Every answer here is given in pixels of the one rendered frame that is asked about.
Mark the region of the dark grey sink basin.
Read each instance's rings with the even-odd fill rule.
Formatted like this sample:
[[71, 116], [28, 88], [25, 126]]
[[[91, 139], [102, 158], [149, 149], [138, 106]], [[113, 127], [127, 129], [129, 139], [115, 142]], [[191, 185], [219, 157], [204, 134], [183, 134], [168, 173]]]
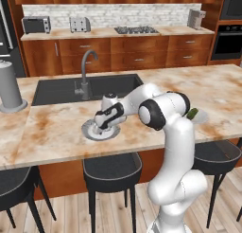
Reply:
[[[81, 87], [82, 78], [40, 80], [33, 106], [82, 102], [82, 95], [75, 93]], [[90, 100], [101, 100], [107, 93], [123, 98], [143, 82], [137, 74], [89, 77], [87, 79]]]

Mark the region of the grey round plate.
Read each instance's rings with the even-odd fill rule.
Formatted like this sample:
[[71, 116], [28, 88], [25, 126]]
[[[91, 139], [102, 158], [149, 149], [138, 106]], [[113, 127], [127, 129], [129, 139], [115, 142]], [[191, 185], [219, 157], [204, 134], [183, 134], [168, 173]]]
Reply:
[[93, 132], [95, 126], [95, 121], [93, 119], [87, 120], [82, 126], [82, 133], [86, 138], [89, 138], [93, 141], [103, 141], [116, 137], [120, 133], [119, 122], [112, 122], [111, 127], [108, 127], [105, 130], [111, 130], [111, 134], [108, 137], [100, 137]]

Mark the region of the grey toaster oven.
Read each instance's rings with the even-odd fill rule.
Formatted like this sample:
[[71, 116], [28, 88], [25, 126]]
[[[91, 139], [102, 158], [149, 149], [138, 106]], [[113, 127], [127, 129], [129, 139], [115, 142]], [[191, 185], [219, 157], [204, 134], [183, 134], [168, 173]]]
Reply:
[[25, 16], [22, 19], [25, 34], [29, 33], [49, 33], [51, 23], [49, 16]]

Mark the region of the pale grey plate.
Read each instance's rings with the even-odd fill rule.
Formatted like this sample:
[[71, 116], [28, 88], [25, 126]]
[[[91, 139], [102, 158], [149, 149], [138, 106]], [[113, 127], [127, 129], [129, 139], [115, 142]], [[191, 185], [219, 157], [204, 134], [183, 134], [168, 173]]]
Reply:
[[199, 110], [195, 117], [192, 119], [194, 124], [202, 124], [208, 121], [208, 114], [203, 110]]

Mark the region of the brown wooden base cupboards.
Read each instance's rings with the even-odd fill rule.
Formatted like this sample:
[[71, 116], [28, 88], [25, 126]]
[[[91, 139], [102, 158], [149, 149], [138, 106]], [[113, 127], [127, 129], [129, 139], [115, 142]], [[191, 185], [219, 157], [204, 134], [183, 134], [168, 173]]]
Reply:
[[24, 41], [29, 75], [50, 76], [207, 64], [213, 36], [173, 35]]

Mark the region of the black built-in microwave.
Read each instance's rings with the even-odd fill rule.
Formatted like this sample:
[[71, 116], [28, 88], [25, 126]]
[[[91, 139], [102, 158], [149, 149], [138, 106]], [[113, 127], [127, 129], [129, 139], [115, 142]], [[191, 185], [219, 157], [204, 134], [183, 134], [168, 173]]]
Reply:
[[242, 0], [224, 0], [220, 20], [242, 19]]

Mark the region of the brown wooden island cabinet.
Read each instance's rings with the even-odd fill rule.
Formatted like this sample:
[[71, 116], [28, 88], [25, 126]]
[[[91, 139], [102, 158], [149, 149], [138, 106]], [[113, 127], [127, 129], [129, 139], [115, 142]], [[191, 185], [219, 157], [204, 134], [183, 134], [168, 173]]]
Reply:
[[[140, 183], [150, 181], [164, 161], [164, 149], [139, 152], [143, 162]], [[50, 198], [86, 192], [82, 161], [40, 165], [43, 184]]]

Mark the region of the grey cylindrical appliance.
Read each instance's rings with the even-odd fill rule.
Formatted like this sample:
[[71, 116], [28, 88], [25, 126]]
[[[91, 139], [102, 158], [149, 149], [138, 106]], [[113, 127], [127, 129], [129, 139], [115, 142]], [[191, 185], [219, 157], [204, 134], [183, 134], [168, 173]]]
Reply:
[[11, 62], [0, 60], [0, 111], [6, 114], [16, 113], [27, 107], [22, 99]]

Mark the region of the dark grey fridge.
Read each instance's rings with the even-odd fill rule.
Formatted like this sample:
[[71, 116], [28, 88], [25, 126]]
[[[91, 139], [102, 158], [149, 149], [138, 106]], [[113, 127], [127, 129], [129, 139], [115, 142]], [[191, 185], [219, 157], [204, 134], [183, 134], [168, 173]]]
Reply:
[[0, 0], [0, 60], [12, 63], [17, 78], [26, 76], [8, 0]]

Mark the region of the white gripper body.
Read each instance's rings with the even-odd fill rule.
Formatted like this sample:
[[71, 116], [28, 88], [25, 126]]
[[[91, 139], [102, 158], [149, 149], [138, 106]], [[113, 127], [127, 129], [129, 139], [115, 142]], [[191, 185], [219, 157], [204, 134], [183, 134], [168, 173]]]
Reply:
[[96, 125], [93, 128], [93, 132], [100, 137], [108, 137], [111, 134], [111, 130], [102, 130], [98, 128]]

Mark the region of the green cucumber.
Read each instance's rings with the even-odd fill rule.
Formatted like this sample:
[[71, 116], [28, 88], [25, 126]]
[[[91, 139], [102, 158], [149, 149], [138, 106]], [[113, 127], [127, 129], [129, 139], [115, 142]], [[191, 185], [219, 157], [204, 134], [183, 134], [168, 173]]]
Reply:
[[198, 108], [193, 108], [193, 109], [191, 109], [191, 110], [187, 113], [186, 117], [187, 117], [188, 119], [192, 120], [192, 119], [196, 116], [196, 114], [197, 114], [198, 112], [199, 112], [199, 109], [198, 109]]

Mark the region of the grey curved tap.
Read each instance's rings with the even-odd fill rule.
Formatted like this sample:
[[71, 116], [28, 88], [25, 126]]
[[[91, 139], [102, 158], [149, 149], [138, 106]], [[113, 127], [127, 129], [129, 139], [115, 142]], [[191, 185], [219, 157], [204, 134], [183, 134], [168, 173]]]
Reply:
[[81, 61], [82, 82], [81, 82], [80, 87], [75, 86], [75, 94], [81, 95], [83, 100], [89, 99], [89, 84], [88, 84], [87, 78], [86, 78], [85, 64], [86, 64], [87, 58], [90, 54], [92, 54], [94, 56], [96, 61], [98, 60], [98, 56], [94, 50], [90, 49], [85, 52], [85, 54], [83, 55], [82, 61]]

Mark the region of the grey coffee machine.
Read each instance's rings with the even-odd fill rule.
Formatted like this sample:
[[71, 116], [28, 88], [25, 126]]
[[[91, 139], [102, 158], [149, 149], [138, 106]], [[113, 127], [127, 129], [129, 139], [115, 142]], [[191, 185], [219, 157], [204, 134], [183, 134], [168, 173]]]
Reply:
[[205, 15], [206, 12], [204, 10], [190, 9], [187, 25], [196, 30], [201, 29], [201, 21]]

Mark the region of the silver toaster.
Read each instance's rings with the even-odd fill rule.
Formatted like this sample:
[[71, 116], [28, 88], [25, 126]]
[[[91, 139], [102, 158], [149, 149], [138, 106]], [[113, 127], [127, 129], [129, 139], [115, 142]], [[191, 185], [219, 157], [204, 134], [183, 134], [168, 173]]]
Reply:
[[87, 17], [70, 17], [70, 30], [72, 32], [90, 32], [91, 23]]

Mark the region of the black built-in oven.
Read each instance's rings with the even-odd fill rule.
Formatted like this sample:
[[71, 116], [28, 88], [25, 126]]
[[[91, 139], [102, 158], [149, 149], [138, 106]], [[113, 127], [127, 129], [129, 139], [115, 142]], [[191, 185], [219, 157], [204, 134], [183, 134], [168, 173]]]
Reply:
[[212, 60], [239, 59], [242, 53], [242, 25], [218, 27]]

